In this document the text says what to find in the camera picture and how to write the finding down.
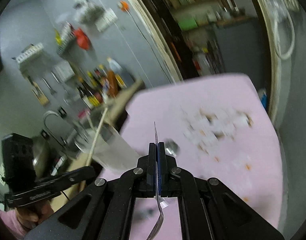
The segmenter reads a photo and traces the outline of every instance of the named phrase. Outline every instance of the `pink tablecloth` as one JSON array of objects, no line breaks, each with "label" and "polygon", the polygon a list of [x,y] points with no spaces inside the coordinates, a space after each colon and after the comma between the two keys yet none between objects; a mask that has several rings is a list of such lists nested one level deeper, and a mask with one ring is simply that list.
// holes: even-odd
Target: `pink tablecloth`
[{"label": "pink tablecloth", "polygon": [[[240,128],[234,138],[219,140],[220,143],[206,153],[184,136],[183,115],[194,115],[201,108],[214,112],[233,108],[247,113],[252,125]],[[144,90],[134,96],[127,112],[129,118],[122,136],[139,154],[146,155],[149,143],[155,142],[156,122],[159,141],[170,138],[179,145],[176,157],[179,167],[195,177],[219,178],[277,228],[283,190],[279,142],[247,76],[218,75]],[[121,174],[106,170],[101,177],[111,180]],[[169,205],[163,209],[165,220],[156,239],[181,239],[177,201],[166,201]],[[153,228],[159,215],[154,199],[137,200],[135,214],[141,216],[148,208],[155,212],[147,219],[133,222],[130,239],[146,239]]]}]

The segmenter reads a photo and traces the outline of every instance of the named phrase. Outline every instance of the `wall outlet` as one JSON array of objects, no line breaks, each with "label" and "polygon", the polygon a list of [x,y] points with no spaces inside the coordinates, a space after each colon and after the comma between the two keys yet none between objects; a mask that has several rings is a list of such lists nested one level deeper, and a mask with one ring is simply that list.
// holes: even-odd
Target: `wall outlet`
[{"label": "wall outlet", "polygon": [[4,165],[3,163],[0,166],[0,183],[5,186],[5,182],[2,180],[2,178],[4,178],[5,176],[5,170],[4,170]]}]

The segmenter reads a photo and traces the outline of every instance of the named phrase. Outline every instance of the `shelf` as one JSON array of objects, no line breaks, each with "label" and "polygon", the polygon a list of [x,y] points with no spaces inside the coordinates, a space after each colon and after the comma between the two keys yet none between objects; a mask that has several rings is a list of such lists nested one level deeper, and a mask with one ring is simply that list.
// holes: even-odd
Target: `shelf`
[{"label": "shelf", "polygon": [[247,21],[250,18],[251,17],[246,16],[246,15],[240,15],[240,16],[237,16],[237,17],[232,18],[230,20],[220,20],[220,21],[218,21],[216,23],[216,25],[218,27],[226,27],[226,26],[229,26],[229,25],[232,25],[232,24],[236,24],[236,23],[241,23],[241,22]]},{"label": "shelf", "polygon": [[193,8],[195,6],[198,6],[198,5],[201,5],[201,4],[205,4],[205,3],[210,3],[210,2],[217,2],[218,0],[202,0],[202,1],[198,1],[198,2],[195,2],[195,3],[190,3],[190,4],[186,4],[186,5],[181,5],[179,6],[178,8],[171,8],[170,9],[170,12],[171,13],[177,13],[179,11],[183,11],[183,10],[186,10],[186,9],[189,9],[189,8]]}]

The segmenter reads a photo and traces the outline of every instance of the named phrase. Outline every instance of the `white container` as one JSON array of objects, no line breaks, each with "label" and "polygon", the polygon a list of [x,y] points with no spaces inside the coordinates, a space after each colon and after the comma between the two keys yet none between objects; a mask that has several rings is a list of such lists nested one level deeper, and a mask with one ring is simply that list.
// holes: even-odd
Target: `white container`
[{"label": "white container", "polygon": [[[90,143],[85,147],[78,147],[83,152],[90,152],[95,131],[87,129],[90,134]],[[104,124],[97,138],[93,152],[93,160],[105,169],[111,171],[128,171],[136,168],[138,153],[128,145],[120,134],[112,127]]]},{"label": "white container", "polygon": [[203,76],[212,75],[212,70],[211,70],[210,64],[207,61],[204,52],[200,51],[200,52],[196,53],[193,58],[198,62]]}]

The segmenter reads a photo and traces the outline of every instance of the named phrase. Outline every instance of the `orange bottle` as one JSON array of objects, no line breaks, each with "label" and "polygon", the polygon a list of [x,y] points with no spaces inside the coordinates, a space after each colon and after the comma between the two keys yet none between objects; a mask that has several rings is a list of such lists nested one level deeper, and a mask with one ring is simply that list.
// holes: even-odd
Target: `orange bottle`
[{"label": "orange bottle", "polygon": [[110,83],[110,88],[109,88],[109,95],[111,97],[116,97],[117,93],[118,93],[118,89],[117,89],[117,81],[115,78],[115,74],[113,72],[113,70],[109,70],[108,71],[108,81]]}]

